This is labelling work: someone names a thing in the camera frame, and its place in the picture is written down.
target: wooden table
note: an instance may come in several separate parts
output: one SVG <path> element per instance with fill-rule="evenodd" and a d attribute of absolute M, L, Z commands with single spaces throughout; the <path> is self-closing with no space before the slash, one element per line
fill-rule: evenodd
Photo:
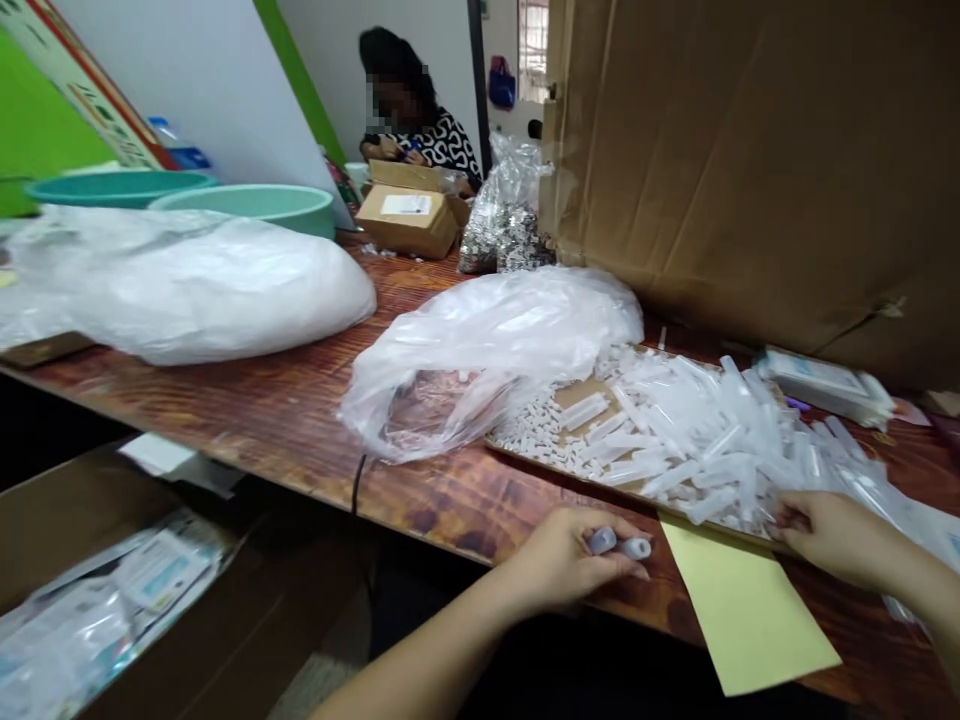
<path fill-rule="evenodd" d="M 651 582 L 625 581 L 596 604 L 617 615 L 703 645 L 696 615 L 656 514 L 563 476 L 534 471 L 479 443 L 432 460 L 388 466 L 364 460 L 336 420 L 358 352 L 400 313 L 463 278 L 452 259 L 415 263 L 348 251 L 377 285 L 367 322 L 313 345 L 217 365 L 154 368 L 94 348 L 10 375 L 141 430 L 158 432 L 211 457 L 340 508 L 349 508 L 360 473 L 359 514 L 486 564 L 502 562 L 558 504 L 607 507 L 655 536 Z M 647 337 L 661 324 L 647 318 Z M 719 344 L 671 327 L 668 350 L 715 362 Z M 924 428 L 894 423 L 888 440 L 854 430 L 887 462 L 891 480 L 912 497 L 960 514 L 960 480 L 946 447 Z M 891 716 L 956 716 L 957 705 L 929 643 L 894 623 L 876 596 L 784 558 L 788 575 L 844 660 L 800 682 Z"/>

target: white bag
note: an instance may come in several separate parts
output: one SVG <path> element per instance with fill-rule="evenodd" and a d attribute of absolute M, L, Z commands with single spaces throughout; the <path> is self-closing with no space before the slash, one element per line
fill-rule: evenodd
<path fill-rule="evenodd" d="M 529 393 L 586 379 L 603 348 L 641 340 L 636 297 L 602 270 L 474 278 L 401 315 L 357 356 L 340 419 L 381 458 L 431 457 L 480 437 Z"/>
<path fill-rule="evenodd" d="M 8 249 L 26 289 L 66 300 L 70 329 L 154 365 L 278 352 L 376 310 L 336 243 L 216 212 L 50 205 Z"/>

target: yellow paper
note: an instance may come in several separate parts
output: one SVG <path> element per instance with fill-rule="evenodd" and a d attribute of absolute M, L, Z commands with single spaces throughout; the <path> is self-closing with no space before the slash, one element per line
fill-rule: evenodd
<path fill-rule="evenodd" d="M 773 554 L 661 515 L 726 696 L 840 664 Z"/>

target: person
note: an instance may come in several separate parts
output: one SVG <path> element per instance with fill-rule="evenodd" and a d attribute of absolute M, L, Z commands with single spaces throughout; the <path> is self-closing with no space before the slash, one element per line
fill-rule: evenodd
<path fill-rule="evenodd" d="M 960 575 L 846 496 L 783 493 L 781 503 L 778 531 L 791 548 L 841 580 L 897 597 L 916 613 L 956 692 Z M 586 540 L 604 526 L 621 540 L 644 535 L 601 510 L 554 510 L 515 555 L 367 666 L 311 720 L 455 717 L 512 626 L 618 578 L 649 578 L 620 553 L 590 555 Z"/>
<path fill-rule="evenodd" d="M 376 109 L 391 130 L 364 136 L 364 159 L 460 170 L 466 175 L 461 193 L 475 193 L 480 166 L 467 133 L 438 104 L 427 66 L 410 43 L 385 28 L 371 28 L 360 35 L 360 59 Z"/>

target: teal plastic basin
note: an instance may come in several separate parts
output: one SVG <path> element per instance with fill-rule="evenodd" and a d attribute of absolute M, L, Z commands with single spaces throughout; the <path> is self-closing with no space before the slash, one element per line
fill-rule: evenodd
<path fill-rule="evenodd" d="M 209 175 L 171 170 L 121 170 L 66 175 L 24 188 L 37 202 L 86 207 L 145 208 L 157 198 L 218 185 Z"/>
<path fill-rule="evenodd" d="M 299 185 L 224 185 L 162 197 L 151 210 L 216 210 L 333 240 L 333 196 Z"/>

